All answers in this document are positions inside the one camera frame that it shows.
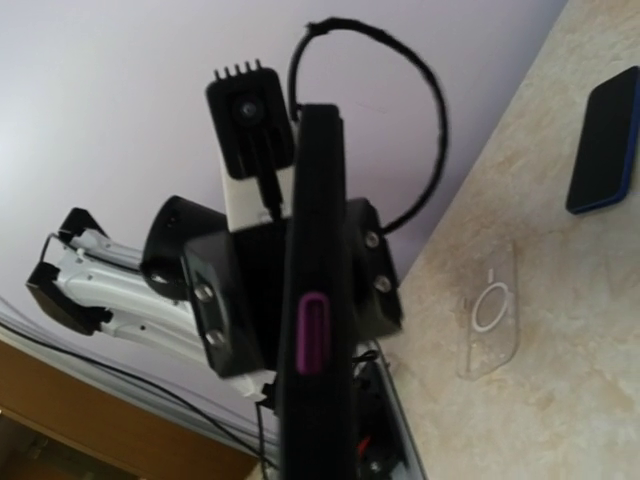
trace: black phone screen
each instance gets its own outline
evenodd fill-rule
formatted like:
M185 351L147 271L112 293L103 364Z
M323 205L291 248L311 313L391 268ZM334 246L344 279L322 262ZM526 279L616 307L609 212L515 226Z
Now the black phone screen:
M571 213L626 196L640 120L639 85L640 69L632 67L591 92L567 198Z

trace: screw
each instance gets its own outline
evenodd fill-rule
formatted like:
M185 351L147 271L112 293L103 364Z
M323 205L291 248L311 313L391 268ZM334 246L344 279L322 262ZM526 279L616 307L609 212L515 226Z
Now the screw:
M198 297L198 300L200 300L201 302L210 301L214 295L211 287L205 283L196 286L196 288L193 290L193 293L196 294L196 297Z
M391 291L391 280L384 275L378 275L373 282L373 286L382 293L389 293Z
M251 118L258 111L258 107L256 107L255 103L245 102L240 106L240 111L246 118Z
M364 236L364 243L369 248L376 248L380 245L380 237L375 232L367 232Z
M220 330L209 330L206 337L213 348L220 348L227 342L227 339Z

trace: white ring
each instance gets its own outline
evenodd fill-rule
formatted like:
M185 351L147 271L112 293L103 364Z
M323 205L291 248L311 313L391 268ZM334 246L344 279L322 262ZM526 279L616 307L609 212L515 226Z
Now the white ring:
M499 288L502 291L504 291L504 303L502 304L500 313L498 313L498 315L493 320L493 322L485 326L480 326L478 324L478 309L480 308L480 304L484 300L484 297L486 297L489 294L489 292L495 290L496 288ZM507 313L508 306L509 306L509 287L507 287L507 285L503 282L496 282L494 284L489 285L486 288L486 290L482 292L482 294L478 297L478 300L476 300L476 304L473 306L473 312L471 313L471 326L478 333L487 333L488 331L493 330L494 328L496 328L496 325L500 323L500 320L502 320L502 317L504 317L504 314Z

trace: clear plastic piece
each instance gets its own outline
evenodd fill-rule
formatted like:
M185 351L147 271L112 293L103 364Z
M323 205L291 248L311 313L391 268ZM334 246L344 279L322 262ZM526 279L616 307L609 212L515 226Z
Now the clear plastic piece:
M458 376L477 380L508 363L518 349L516 261L512 243L496 245L466 269L461 302Z

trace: purple button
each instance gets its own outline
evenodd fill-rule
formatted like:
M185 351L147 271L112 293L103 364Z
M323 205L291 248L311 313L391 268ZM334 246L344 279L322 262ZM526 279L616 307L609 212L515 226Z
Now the purple button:
M321 373L331 352L329 298L309 292L298 303L296 369L302 375Z

